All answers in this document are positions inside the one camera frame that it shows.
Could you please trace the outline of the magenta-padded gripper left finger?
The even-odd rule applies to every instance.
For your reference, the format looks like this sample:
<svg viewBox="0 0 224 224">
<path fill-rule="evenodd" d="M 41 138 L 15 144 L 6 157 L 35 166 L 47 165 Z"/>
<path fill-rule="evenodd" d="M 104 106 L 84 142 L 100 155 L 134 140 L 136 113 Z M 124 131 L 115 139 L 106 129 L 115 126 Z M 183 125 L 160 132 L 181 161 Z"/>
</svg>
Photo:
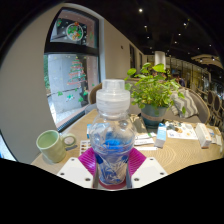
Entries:
<svg viewBox="0 0 224 224">
<path fill-rule="evenodd" d="M 97 173 L 95 154 L 92 148 L 78 158 L 71 157 L 57 175 L 84 188 L 93 188 Z"/>
</svg>

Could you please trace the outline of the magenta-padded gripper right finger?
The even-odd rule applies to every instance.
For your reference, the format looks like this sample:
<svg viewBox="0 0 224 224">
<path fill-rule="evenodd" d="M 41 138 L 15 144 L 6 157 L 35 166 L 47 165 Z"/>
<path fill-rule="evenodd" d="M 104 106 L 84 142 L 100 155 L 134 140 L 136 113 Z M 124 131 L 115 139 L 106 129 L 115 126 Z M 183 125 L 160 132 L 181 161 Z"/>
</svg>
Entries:
<svg viewBox="0 0 224 224">
<path fill-rule="evenodd" d="M 146 157 L 133 148 L 128 159 L 128 187 L 140 188 L 167 175 L 154 157 Z"/>
</svg>

